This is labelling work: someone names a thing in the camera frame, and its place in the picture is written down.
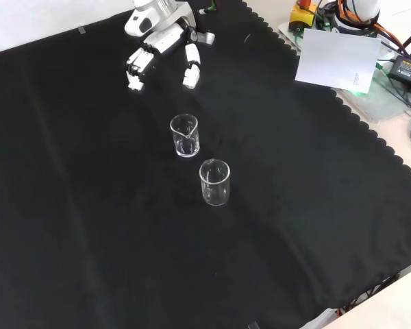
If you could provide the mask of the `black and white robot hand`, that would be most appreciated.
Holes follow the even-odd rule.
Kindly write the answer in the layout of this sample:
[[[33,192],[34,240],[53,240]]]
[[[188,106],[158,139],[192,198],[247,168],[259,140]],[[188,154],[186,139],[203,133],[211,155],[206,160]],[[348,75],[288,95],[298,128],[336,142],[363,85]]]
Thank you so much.
[[[153,60],[181,45],[185,49],[187,62],[182,84],[188,89],[194,89],[201,72],[201,58],[197,44],[212,45],[214,40],[215,35],[212,32],[198,32],[183,18],[160,32],[152,32],[126,61],[128,88],[142,90],[144,86],[142,79]]]

